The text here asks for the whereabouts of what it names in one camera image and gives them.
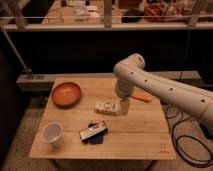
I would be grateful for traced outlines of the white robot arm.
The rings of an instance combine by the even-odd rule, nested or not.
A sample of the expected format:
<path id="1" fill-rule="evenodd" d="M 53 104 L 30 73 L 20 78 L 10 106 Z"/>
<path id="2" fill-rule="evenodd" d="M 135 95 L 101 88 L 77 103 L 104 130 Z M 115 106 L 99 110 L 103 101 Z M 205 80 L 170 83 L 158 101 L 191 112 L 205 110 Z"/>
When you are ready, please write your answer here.
<path id="1" fill-rule="evenodd" d="M 213 129 L 213 92 L 148 73 L 144 67 L 140 54 L 132 54 L 114 66 L 115 92 L 121 99 L 128 99 L 137 87 Z"/>

